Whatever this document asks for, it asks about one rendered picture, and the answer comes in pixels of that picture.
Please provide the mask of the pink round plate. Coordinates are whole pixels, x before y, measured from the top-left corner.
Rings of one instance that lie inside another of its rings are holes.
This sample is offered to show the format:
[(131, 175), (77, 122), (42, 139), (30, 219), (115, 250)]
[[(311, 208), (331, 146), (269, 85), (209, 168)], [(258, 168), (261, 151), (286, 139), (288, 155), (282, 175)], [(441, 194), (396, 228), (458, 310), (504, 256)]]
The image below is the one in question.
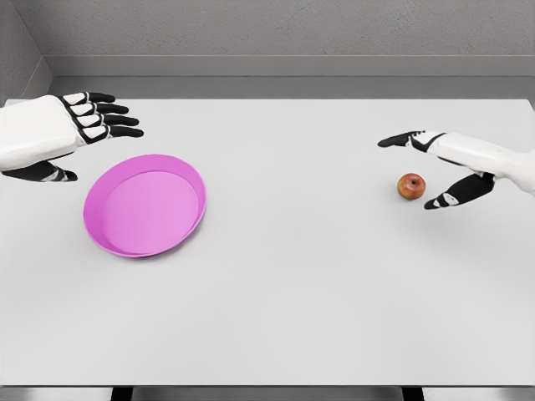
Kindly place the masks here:
[(196, 229), (206, 201), (205, 182), (192, 165), (170, 155), (140, 155), (95, 181), (84, 202), (84, 226), (112, 254), (154, 256)]

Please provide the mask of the red apple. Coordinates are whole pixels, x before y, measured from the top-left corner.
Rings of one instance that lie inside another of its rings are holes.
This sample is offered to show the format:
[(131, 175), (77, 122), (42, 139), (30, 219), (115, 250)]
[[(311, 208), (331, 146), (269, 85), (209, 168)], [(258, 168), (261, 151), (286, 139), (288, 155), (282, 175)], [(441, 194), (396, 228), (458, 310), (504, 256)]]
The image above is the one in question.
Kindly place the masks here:
[(397, 190), (400, 196), (408, 201), (421, 198), (426, 190), (426, 182), (422, 176), (415, 173), (402, 175), (397, 182)]

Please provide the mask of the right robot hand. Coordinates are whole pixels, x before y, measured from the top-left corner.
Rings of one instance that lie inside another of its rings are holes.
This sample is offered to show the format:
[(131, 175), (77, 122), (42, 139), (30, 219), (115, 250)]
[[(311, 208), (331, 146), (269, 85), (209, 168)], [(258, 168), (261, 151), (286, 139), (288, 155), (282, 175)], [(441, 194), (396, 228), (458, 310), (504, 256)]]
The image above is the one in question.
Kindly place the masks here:
[(420, 152), (464, 166), (473, 173), (449, 187), (424, 208), (435, 210), (459, 206), (489, 194), (497, 179), (514, 177), (514, 153), (492, 143), (457, 133), (410, 131), (391, 136), (378, 143), (382, 148), (411, 147)]

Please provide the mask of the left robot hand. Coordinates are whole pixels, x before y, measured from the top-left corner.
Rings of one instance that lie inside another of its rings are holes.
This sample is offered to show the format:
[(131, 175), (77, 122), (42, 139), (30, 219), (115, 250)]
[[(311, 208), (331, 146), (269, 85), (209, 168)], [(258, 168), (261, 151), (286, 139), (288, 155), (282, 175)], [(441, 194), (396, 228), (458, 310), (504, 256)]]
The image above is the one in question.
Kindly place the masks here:
[(78, 92), (46, 94), (0, 109), (0, 174), (33, 182), (72, 182), (52, 161), (110, 138), (140, 138), (139, 120), (115, 96)]

